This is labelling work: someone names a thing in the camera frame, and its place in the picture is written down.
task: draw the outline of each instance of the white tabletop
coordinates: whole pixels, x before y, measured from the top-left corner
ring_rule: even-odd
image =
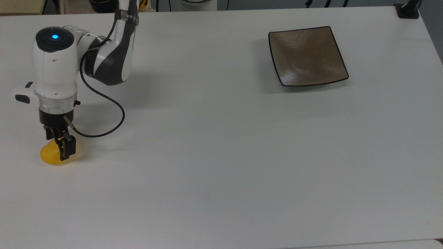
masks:
[[[12,100],[35,33],[112,14],[0,17],[0,248],[275,249],[443,237],[443,67],[394,7],[142,13],[123,126],[44,164]],[[329,25],[349,79],[280,85],[268,32]],[[74,124],[118,108],[79,83]]]

